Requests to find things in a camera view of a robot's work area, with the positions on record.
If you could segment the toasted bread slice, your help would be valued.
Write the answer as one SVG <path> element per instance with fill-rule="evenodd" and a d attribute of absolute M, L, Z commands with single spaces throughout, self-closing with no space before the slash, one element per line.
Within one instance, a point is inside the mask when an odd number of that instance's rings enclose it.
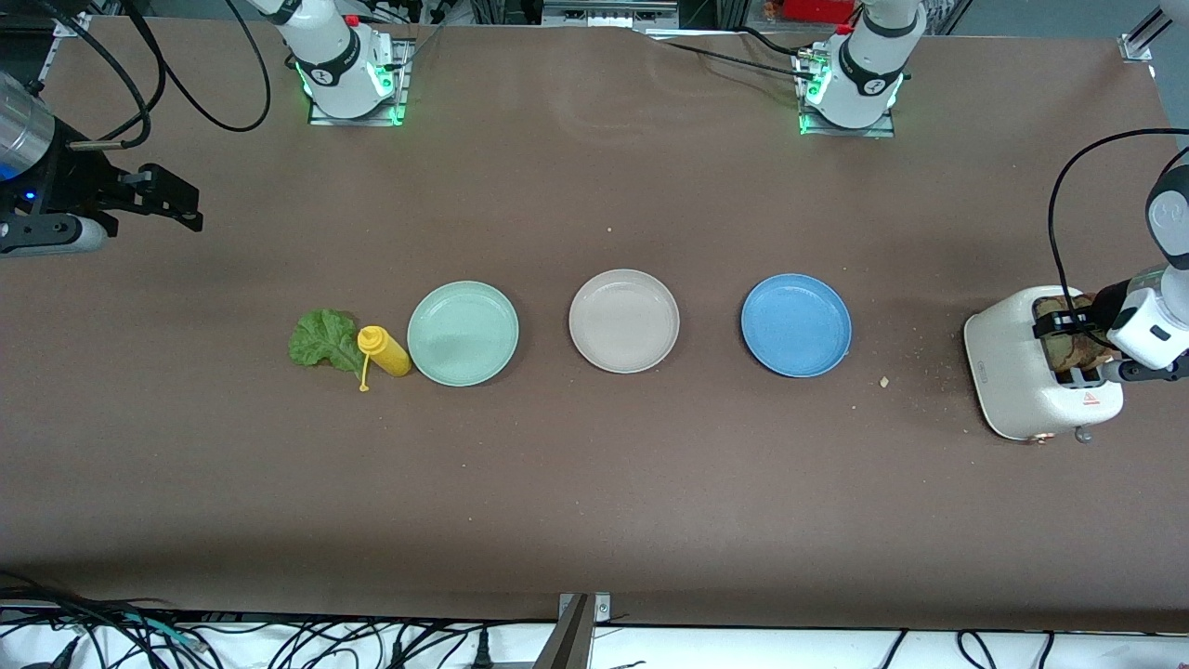
<path fill-rule="evenodd" d="M 1089 307 L 1092 305 L 1092 298 L 1095 294 L 1082 294 L 1076 297 L 1076 304 L 1081 313 L 1089 313 Z M 1107 340 L 1107 332 L 1109 332 L 1111 326 L 1100 326 L 1105 332 L 1105 340 L 1088 340 L 1084 339 L 1082 346 L 1081 361 L 1078 361 L 1078 368 L 1092 370 L 1099 367 L 1099 365 L 1109 361 L 1112 356 L 1112 343 Z"/>
<path fill-rule="evenodd" d="M 1078 304 L 1076 304 L 1076 297 L 1078 297 L 1078 295 L 1081 294 L 1072 295 L 1072 307 L 1075 313 L 1081 313 Z M 1040 299 L 1036 299 L 1032 307 L 1032 313 L 1036 318 L 1037 316 L 1043 316 L 1045 313 L 1053 313 L 1053 310 L 1067 310 L 1067 313 L 1069 313 L 1068 309 L 1069 305 L 1067 305 L 1065 297 L 1062 296 L 1062 294 L 1053 294 L 1042 296 Z M 1078 368 L 1078 361 L 1081 361 L 1082 346 L 1086 343 L 1084 337 L 1068 334 L 1038 340 L 1045 354 L 1045 360 L 1055 374 L 1067 374 L 1071 373 L 1072 370 L 1081 370 Z"/>

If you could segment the green lettuce leaf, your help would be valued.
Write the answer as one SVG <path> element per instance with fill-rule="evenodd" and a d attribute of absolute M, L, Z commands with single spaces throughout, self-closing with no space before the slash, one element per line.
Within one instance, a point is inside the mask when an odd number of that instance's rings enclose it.
<path fill-rule="evenodd" d="M 359 327 L 348 313 L 319 308 L 303 314 L 288 342 L 288 356 L 300 367 L 331 365 L 361 378 L 364 356 L 358 348 Z"/>

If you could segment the yellow squeeze bottle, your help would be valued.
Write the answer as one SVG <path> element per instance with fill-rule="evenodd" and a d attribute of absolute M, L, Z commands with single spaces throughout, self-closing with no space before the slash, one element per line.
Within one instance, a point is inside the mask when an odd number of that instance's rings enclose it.
<path fill-rule="evenodd" d="M 360 391 L 369 391 L 369 371 L 372 367 L 394 377 L 408 375 L 413 371 L 413 356 L 383 327 L 361 327 L 356 340 L 361 354 Z"/>

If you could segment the blue plate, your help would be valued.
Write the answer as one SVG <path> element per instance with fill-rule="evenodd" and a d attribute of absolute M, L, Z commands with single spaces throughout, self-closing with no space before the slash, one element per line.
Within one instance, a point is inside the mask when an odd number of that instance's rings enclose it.
<path fill-rule="evenodd" d="M 849 354 L 853 323 L 833 288 L 809 274 L 760 280 L 740 308 L 740 334 L 765 368 L 789 378 L 824 375 Z"/>

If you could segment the mint green plate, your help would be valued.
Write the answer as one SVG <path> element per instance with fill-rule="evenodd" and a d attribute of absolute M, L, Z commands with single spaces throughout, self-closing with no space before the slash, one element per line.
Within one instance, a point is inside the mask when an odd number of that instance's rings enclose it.
<path fill-rule="evenodd" d="M 413 309 L 407 329 L 413 364 L 446 387 L 491 380 L 512 360 L 520 318 L 511 299 L 484 282 L 449 282 Z"/>

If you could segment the beige plate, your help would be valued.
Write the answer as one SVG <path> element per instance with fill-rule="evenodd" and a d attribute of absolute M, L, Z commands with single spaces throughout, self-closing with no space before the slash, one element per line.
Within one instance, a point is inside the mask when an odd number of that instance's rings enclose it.
<path fill-rule="evenodd" d="M 680 334 L 669 288 L 636 269 L 612 269 L 586 280 L 570 301 L 570 340 L 604 372 L 629 375 L 658 367 Z"/>

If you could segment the cream white toaster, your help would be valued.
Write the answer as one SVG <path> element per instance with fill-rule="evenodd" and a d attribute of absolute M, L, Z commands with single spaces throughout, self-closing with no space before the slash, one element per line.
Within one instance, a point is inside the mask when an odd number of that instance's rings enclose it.
<path fill-rule="evenodd" d="M 1124 389 L 1096 372 L 1071 370 L 1065 381 L 1050 367 L 1034 336 L 1037 301 L 1061 296 L 1058 285 L 1037 285 L 975 313 L 963 327 L 965 355 L 986 423 L 1002 438 L 1036 443 L 1116 418 Z"/>

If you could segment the red box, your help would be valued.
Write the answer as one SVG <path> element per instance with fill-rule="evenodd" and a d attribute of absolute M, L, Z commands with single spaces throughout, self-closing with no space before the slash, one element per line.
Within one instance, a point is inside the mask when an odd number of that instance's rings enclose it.
<path fill-rule="evenodd" d="M 781 0 L 781 15 L 806 24 L 844 24 L 855 6 L 856 0 Z"/>

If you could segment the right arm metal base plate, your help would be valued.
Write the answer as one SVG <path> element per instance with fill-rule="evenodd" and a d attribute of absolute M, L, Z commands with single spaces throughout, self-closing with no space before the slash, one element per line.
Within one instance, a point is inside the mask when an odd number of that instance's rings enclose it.
<path fill-rule="evenodd" d="M 310 100 L 308 122 L 323 126 L 398 127 L 404 124 L 416 42 L 356 30 L 335 59 L 298 59 Z"/>

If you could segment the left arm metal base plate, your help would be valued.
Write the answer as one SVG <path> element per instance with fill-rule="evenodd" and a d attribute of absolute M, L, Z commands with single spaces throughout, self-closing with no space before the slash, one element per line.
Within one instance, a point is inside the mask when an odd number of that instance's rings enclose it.
<path fill-rule="evenodd" d="M 794 72 L 803 72 L 797 84 L 799 130 L 803 135 L 892 138 L 895 135 L 892 107 L 904 74 L 858 82 L 848 72 L 836 71 L 831 52 L 804 50 L 791 59 Z"/>

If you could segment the grey metal frame device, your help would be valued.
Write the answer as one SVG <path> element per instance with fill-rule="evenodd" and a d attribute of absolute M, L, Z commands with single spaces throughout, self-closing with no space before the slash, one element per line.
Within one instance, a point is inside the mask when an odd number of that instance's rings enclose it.
<path fill-rule="evenodd" d="M 545 27 L 627 27 L 677 30 L 678 0 L 542 0 Z"/>

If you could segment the aluminium table edge bracket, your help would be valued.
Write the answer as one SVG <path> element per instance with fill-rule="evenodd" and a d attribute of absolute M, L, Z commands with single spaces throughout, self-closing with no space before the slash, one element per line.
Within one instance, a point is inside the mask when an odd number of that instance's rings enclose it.
<path fill-rule="evenodd" d="M 610 593 L 561 594 L 559 619 L 531 669 L 589 669 L 594 627 L 610 617 Z"/>

